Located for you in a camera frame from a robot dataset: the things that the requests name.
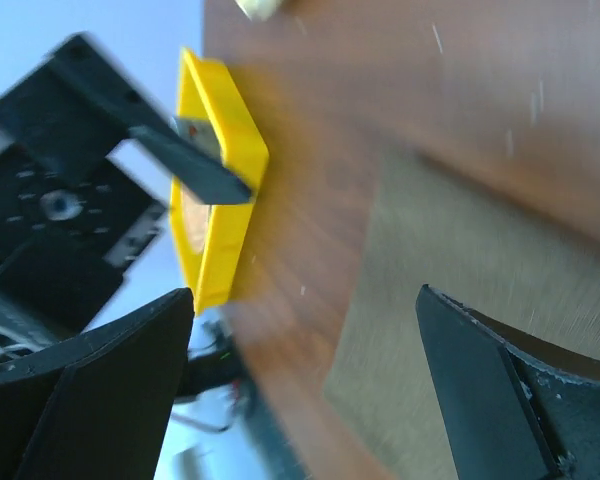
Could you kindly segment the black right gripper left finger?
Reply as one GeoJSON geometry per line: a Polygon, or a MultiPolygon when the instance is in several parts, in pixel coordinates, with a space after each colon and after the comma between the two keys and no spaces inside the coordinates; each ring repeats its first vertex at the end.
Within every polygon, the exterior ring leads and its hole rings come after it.
{"type": "Polygon", "coordinates": [[[0,365],[0,479],[151,479],[187,358],[190,289],[0,365]]]}

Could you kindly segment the brown cloth napkin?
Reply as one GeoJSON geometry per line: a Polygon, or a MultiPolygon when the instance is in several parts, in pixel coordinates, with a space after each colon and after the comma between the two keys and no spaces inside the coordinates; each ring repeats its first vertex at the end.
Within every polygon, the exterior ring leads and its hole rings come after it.
{"type": "Polygon", "coordinates": [[[411,154],[390,154],[324,392],[401,479],[457,475],[416,314],[428,285],[600,361],[600,254],[411,154]]]}

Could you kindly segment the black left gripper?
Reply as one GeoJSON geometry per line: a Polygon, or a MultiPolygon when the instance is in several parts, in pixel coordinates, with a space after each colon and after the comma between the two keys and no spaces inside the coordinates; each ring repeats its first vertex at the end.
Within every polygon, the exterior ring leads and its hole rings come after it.
{"type": "Polygon", "coordinates": [[[78,33],[0,96],[0,345],[80,333],[160,234],[166,205],[109,158],[135,140],[207,205],[250,187],[180,137],[78,33]]]}

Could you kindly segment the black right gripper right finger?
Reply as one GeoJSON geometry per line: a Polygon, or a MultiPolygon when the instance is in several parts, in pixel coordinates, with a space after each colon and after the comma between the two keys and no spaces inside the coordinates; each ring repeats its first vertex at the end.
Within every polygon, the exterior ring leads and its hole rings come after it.
{"type": "Polygon", "coordinates": [[[600,361],[423,286],[416,314],[461,479],[600,479],[600,361]]]}

